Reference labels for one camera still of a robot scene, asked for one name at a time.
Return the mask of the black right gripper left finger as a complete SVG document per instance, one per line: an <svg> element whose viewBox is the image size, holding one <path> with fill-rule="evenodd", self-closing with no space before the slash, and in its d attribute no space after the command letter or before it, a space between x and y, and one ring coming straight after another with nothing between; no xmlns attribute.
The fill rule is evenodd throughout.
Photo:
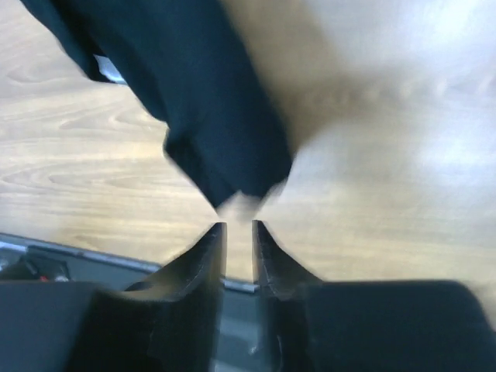
<svg viewBox="0 0 496 372"><path fill-rule="evenodd" d="M123 289L26 254L1 267L3 371L207 371L215 354L225 224Z"/></svg>

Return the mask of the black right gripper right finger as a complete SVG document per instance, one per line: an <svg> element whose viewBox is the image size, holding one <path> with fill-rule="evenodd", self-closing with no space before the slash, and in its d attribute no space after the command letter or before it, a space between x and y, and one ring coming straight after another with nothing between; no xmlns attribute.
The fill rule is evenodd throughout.
<svg viewBox="0 0 496 372"><path fill-rule="evenodd" d="M495 331L456 281L324 281L253 223L269 371L493 371Z"/></svg>

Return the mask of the black t shirt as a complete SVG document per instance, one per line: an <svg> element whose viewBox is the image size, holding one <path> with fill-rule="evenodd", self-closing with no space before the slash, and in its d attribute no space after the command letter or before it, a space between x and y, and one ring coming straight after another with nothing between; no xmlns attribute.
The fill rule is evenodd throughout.
<svg viewBox="0 0 496 372"><path fill-rule="evenodd" d="M164 152L218 208L263 199L290 174L280 116L218 1L27 1L25 8L82 72L113 64L168 126Z"/></svg>

